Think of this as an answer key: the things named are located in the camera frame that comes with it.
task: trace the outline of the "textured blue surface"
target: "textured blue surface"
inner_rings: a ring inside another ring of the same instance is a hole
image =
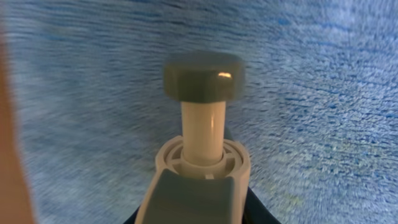
[[[180,133],[171,52],[247,62],[228,125],[282,223],[397,223],[397,1],[6,1],[39,223],[122,223]]]

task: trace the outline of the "beige shaft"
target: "beige shaft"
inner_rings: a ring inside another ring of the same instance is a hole
[[[223,156],[225,102],[181,102],[183,156],[198,166],[216,164]]]

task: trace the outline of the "blue fabric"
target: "blue fabric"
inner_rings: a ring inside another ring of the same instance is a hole
[[[122,223],[180,134],[171,52],[247,61],[228,126],[282,223],[398,220],[397,1],[8,0],[19,133],[39,223]]]

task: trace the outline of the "cylindrical stem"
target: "cylindrical stem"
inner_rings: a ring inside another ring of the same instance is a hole
[[[181,102],[183,156],[192,164],[209,166],[223,156],[225,102]]]

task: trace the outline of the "black base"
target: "black base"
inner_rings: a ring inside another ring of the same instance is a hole
[[[124,224],[134,224],[139,208],[124,222]],[[248,188],[242,224],[280,224],[280,222],[265,208],[253,191]]]

